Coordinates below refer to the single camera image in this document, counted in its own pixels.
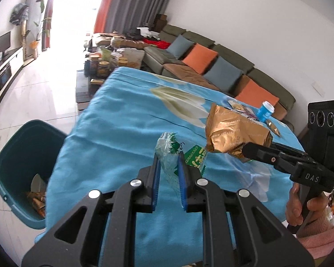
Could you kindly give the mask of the dark green sofa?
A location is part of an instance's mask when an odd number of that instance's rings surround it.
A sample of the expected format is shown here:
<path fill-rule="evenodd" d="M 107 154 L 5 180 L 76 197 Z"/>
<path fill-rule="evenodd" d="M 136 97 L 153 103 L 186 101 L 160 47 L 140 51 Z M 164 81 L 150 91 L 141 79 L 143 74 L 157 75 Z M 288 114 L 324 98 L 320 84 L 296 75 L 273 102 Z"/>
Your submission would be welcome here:
<path fill-rule="evenodd" d="M 179 35 L 194 42 L 194 45 L 176 59 L 166 49 Z M 168 24 L 159 33 L 158 41 L 144 42 L 148 46 L 143 49 L 143 61 L 156 74 L 222 92 L 257 108 L 268 101 L 275 108 L 273 117 L 279 120 L 294 107 L 296 99 L 286 88 L 255 68 L 245 57 L 207 37 Z M 197 43 L 218 53 L 202 75 L 182 61 Z"/>

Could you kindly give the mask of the small gold snack packet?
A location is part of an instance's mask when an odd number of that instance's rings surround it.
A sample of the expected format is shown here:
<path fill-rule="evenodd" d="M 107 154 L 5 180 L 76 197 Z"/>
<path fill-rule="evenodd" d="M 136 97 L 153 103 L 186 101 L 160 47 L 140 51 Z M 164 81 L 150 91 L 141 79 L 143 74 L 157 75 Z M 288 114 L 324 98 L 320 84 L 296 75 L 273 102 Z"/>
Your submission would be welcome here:
<path fill-rule="evenodd" d="M 278 137 L 281 137 L 280 131 L 278 130 L 278 128 L 276 127 L 276 125 L 272 121 L 270 121 L 270 119 L 267 119 L 265 121 L 265 124 L 272 131 L 272 133 L 274 133 Z"/>

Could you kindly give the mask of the orange cushion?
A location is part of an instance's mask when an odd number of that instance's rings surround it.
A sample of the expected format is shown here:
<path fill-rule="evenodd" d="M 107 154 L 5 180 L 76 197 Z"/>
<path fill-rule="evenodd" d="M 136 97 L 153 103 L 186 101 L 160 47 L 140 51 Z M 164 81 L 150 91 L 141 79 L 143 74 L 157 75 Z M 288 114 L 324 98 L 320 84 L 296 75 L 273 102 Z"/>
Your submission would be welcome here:
<path fill-rule="evenodd" d="M 197 43 L 182 61 L 196 73 L 202 75 L 217 56 L 216 51 Z"/>

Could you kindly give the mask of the orange curtain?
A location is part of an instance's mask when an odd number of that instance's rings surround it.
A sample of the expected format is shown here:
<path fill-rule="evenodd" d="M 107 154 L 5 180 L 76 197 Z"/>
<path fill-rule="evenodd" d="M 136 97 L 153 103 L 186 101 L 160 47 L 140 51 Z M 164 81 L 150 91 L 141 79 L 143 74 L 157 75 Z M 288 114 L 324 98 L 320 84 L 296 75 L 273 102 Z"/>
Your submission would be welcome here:
<path fill-rule="evenodd" d="M 107 18 L 111 3 L 112 3 L 112 0 L 102 0 L 101 1 L 101 5 L 99 7 L 95 26 L 94 26 L 94 33 L 105 32 L 104 29 L 105 29 L 106 18 Z"/>

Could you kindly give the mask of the blue-grey cushion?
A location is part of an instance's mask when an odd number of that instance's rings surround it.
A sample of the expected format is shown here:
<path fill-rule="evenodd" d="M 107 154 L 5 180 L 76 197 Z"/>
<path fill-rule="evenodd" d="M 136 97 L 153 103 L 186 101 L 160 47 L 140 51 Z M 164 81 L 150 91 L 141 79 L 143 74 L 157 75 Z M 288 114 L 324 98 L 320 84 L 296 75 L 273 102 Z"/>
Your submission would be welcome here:
<path fill-rule="evenodd" d="M 176 59 L 179 59 L 183 54 L 194 45 L 194 42 L 186 39 L 184 36 L 179 35 L 175 41 L 173 41 L 166 51 L 173 55 Z"/>

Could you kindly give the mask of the clear green plastic wrapper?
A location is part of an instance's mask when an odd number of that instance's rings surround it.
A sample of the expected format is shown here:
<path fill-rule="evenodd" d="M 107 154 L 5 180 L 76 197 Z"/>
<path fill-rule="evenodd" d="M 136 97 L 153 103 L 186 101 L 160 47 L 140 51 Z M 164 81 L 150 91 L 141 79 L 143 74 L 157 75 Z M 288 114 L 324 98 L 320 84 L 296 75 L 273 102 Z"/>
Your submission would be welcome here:
<path fill-rule="evenodd" d="M 180 185 L 177 163 L 180 152 L 184 154 L 185 163 L 197 168 L 201 176 L 206 170 L 205 161 L 208 156 L 204 147 L 178 136 L 177 133 L 161 134 L 155 146 L 155 153 L 161 162 L 166 181 L 178 198 L 180 198 Z"/>

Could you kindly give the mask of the teal plastic trash bin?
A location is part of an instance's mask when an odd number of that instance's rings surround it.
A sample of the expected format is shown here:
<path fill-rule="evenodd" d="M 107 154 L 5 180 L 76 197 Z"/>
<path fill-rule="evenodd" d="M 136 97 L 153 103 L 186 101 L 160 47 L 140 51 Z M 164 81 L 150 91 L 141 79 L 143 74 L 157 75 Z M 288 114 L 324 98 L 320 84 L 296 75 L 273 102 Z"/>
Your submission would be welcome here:
<path fill-rule="evenodd" d="M 47 183 L 67 134 L 41 120 L 22 125 L 0 152 L 0 196 L 26 226 L 42 230 L 45 219 L 26 193 L 35 175 Z"/>

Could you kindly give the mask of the purple snack packet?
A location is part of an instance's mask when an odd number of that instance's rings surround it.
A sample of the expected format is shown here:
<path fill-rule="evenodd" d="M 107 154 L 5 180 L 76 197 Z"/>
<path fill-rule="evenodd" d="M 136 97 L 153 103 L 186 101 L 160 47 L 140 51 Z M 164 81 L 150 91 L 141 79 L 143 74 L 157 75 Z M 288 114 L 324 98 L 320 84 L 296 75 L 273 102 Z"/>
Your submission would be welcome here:
<path fill-rule="evenodd" d="M 243 116 L 245 116 L 249 119 L 253 119 L 253 120 L 256 120 L 256 121 L 258 120 L 255 113 L 253 112 L 253 110 L 250 107 L 244 106 L 244 105 L 242 105 L 239 102 L 236 102 L 234 100 L 228 100 L 227 102 L 231 106 L 232 110 L 240 113 L 241 115 L 243 115 Z"/>

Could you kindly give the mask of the cluttered coffee table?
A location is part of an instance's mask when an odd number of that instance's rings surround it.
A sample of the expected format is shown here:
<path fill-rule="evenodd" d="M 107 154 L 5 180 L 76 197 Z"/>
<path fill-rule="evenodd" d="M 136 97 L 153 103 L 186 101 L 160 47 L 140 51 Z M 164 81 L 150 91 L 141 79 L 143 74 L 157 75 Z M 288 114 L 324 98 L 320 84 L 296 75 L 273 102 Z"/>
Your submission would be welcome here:
<path fill-rule="evenodd" d="M 118 33 L 96 33 L 88 41 L 83 66 L 76 72 L 76 104 L 85 110 L 100 86 L 121 67 L 140 69 L 148 45 Z"/>

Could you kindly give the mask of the blue white cup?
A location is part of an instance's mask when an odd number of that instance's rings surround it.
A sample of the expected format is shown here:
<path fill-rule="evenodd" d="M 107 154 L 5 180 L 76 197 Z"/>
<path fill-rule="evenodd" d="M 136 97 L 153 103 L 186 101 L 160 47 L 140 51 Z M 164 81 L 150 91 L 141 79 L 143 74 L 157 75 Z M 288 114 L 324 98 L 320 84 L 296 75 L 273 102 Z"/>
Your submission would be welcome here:
<path fill-rule="evenodd" d="M 274 113 L 275 108 L 268 101 L 264 101 L 259 108 L 256 117 L 259 121 L 265 122 Z"/>

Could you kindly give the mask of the white black TV cabinet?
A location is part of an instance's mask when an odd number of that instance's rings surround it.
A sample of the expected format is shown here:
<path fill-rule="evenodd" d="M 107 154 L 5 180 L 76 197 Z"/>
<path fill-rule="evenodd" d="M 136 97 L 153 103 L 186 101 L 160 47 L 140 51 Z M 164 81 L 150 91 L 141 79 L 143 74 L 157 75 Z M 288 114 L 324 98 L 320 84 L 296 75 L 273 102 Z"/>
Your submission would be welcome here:
<path fill-rule="evenodd" d="M 23 48 L 8 51 L 0 62 L 0 103 L 7 93 L 9 86 L 23 69 Z"/>

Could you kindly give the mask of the blue floral table blanket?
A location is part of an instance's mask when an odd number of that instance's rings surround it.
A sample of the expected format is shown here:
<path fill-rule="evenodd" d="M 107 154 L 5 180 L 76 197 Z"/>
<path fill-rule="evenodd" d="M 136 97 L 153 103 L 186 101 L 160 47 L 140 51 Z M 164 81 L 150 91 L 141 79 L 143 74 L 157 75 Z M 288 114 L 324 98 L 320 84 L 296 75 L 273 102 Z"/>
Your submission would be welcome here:
<path fill-rule="evenodd" d="M 180 143 L 205 146 L 212 104 L 230 97 L 216 90 L 132 68 L 116 69 L 65 138 L 46 193 L 52 228 L 89 191 L 109 192 L 153 162 L 164 132 Z M 136 222 L 136 266 L 184 266 L 203 258 L 202 216 L 181 206 L 179 182 L 160 176 L 154 213 Z"/>

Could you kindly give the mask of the potted green plant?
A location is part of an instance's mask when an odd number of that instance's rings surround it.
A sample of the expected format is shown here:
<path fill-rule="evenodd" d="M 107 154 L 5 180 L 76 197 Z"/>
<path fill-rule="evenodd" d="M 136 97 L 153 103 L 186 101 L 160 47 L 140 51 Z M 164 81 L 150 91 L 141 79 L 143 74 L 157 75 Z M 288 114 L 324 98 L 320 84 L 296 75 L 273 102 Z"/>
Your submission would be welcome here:
<path fill-rule="evenodd" d="M 50 30 L 45 30 L 44 26 L 51 25 L 52 18 L 45 18 L 46 4 L 44 0 L 32 0 L 29 5 L 29 14 L 27 20 L 27 30 L 25 33 L 27 56 L 37 59 L 40 52 L 42 36 L 48 37 Z"/>

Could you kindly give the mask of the gold foil snack bag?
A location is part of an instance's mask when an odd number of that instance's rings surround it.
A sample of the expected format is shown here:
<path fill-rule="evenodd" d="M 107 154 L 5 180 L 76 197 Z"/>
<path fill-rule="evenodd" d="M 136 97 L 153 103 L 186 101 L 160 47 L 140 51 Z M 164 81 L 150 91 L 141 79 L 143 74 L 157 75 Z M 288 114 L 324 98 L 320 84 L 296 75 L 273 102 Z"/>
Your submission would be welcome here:
<path fill-rule="evenodd" d="M 245 144 L 271 145 L 270 130 L 239 113 L 212 104 L 206 121 L 206 149 L 208 152 L 229 154 L 242 162 L 249 159 L 242 154 Z"/>

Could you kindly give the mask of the black monitor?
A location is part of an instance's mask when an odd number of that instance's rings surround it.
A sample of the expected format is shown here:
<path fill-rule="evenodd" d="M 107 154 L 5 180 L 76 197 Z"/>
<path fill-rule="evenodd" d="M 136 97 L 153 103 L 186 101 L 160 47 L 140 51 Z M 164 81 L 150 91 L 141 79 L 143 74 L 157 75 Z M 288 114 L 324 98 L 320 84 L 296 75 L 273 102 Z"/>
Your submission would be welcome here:
<path fill-rule="evenodd" d="M 6 32 L 0 36 L 0 53 L 4 53 L 11 47 L 11 32 Z"/>

